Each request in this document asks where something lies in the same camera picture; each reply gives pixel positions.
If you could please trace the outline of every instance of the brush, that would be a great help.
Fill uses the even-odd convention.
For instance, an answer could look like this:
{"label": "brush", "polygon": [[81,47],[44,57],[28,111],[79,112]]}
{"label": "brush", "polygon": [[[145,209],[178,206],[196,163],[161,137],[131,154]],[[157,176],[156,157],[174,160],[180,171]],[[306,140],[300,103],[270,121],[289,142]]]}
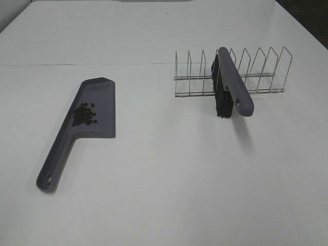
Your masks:
{"label": "brush", "polygon": [[233,106],[242,116],[252,116],[254,103],[243,83],[226,47],[221,47],[212,67],[216,112],[221,118],[230,118]]}

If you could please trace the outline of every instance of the black bristles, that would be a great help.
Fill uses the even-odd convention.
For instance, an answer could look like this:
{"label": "black bristles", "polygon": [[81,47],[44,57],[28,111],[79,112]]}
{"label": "black bristles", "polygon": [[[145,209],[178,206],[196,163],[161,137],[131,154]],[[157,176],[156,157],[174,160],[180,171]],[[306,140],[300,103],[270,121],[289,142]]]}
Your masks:
{"label": "black bristles", "polygon": [[229,91],[223,89],[222,77],[219,71],[219,59],[216,55],[212,64],[213,89],[215,91],[216,112],[221,118],[230,118],[233,108],[233,100]]}

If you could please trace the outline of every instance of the wire rack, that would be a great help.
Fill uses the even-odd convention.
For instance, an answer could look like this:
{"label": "wire rack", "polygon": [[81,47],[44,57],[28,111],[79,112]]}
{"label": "wire rack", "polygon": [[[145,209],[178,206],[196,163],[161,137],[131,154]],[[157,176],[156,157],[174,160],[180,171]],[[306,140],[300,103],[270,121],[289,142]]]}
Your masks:
{"label": "wire rack", "polygon": [[[247,48],[244,48],[241,57],[230,49],[230,56],[243,79],[250,94],[283,93],[285,90],[287,76],[292,64],[293,56],[284,46],[280,54],[270,47],[267,53],[258,48],[254,59],[250,56]],[[178,53],[175,51],[174,81],[175,96],[213,96],[213,81],[211,64],[207,64],[204,50],[201,52],[201,60],[192,63],[188,50],[187,63],[178,62]]]}

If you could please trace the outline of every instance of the white tabletop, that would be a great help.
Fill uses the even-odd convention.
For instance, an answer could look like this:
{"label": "white tabletop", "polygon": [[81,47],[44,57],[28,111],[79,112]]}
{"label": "white tabletop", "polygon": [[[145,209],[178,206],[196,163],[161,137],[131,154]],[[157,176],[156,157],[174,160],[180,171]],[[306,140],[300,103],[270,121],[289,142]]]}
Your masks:
{"label": "white tabletop", "polygon": [[[37,2],[0,34],[0,245],[326,245],[328,52],[273,1],[229,2]],[[172,6],[194,19],[206,9],[208,26],[179,25],[218,41],[190,29],[167,43],[119,36],[124,23],[131,37],[141,24],[177,32],[177,17],[156,12]],[[228,27],[216,11],[238,21]],[[211,32],[212,17],[226,35]],[[237,24],[252,35],[230,32]],[[216,117],[213,97],[174,98],[173,65],[149,63],[172,63],[185,40],[194,51],[288,46],[286,95],[257,97],[252,117],[229,120]],[[65,63],[125,65],[38,66]],[[80,83],[101,76],[116,82],[116,138],[79,139],[56,192],[40,192],[36,177]]]}

